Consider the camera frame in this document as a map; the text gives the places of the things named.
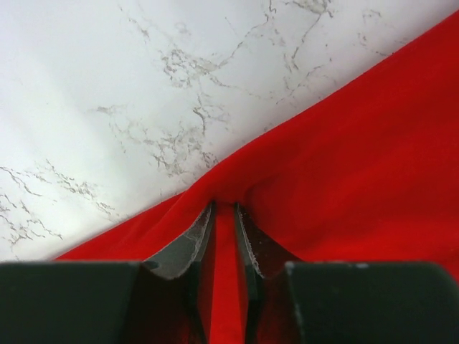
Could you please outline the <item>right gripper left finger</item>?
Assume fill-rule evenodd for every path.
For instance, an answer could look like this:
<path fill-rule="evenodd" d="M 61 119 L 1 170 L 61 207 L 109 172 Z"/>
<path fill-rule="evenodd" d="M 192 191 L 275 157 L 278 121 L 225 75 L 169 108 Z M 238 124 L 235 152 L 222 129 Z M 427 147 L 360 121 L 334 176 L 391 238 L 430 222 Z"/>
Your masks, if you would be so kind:
<path fill-rule="evenodd" d="M 154 275 L 179 286 L 175 299 L 189 321 L 189 343 L 208 343 L 212 314 L 217 205 L 210 202 L 191 226 L 143 261 Z"/>

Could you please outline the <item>bright red t shirt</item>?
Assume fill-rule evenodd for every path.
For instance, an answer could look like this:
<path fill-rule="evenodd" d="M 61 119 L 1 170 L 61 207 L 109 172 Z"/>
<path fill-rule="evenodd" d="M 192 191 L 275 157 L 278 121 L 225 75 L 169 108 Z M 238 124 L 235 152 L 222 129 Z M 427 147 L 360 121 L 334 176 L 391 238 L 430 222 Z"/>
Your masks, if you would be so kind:
<path fill-rule="evenodd" d="M 64 253 L 145 259 L 216 201 L 212 343 L 242 343 L 233 205 L 312 262 L 427 260 L 458 275 L 458 15 L 261 135 L 190 188 Z"/>

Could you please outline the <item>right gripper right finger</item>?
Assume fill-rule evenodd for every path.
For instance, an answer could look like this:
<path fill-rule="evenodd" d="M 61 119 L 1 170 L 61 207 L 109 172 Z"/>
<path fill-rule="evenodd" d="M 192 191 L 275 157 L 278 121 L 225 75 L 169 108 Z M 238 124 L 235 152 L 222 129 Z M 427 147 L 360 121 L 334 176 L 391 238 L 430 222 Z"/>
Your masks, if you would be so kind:
<path fill-rule="evenodd" d="M 285 263 L 300 259 L 234 205 L 237 283 L 245 343 L 298 343 L 300 335 Z"/>

